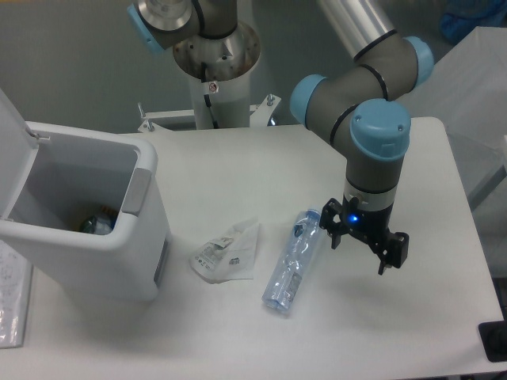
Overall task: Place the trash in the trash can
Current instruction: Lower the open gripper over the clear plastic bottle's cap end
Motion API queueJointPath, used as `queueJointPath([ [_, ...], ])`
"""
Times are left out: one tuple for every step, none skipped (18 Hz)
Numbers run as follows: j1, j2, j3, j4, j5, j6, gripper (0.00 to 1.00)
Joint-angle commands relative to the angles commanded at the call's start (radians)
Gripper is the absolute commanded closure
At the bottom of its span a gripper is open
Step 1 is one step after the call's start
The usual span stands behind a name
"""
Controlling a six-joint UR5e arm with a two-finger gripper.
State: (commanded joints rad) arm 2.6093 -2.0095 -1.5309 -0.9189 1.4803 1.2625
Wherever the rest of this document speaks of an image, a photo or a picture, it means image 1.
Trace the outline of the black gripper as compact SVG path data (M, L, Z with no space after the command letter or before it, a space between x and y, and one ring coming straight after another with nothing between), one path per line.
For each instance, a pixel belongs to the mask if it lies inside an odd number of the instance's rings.
M331 238L331 249L348 234L379 253L381 276L387 268L401 268L408 257L410 236L389 231L393 203L392 192L344 192L342 203L331 198L323 206L319 226Z

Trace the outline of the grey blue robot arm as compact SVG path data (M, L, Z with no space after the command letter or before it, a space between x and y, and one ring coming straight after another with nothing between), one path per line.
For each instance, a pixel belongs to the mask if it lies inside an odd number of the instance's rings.
M321 227L337 247L343 235L368 245L379 266L400 268L409 237L388 227L411 118L398 99L427 80L433 54L401 37L373 1L321 1L355 66L330 80L313 74L290 97L296 120L345 157L342 200L329 200ZM193 85L199 129L250 126L248 75L259 60L256 32L234 1L135 1L128 15L153 52L171 50Z

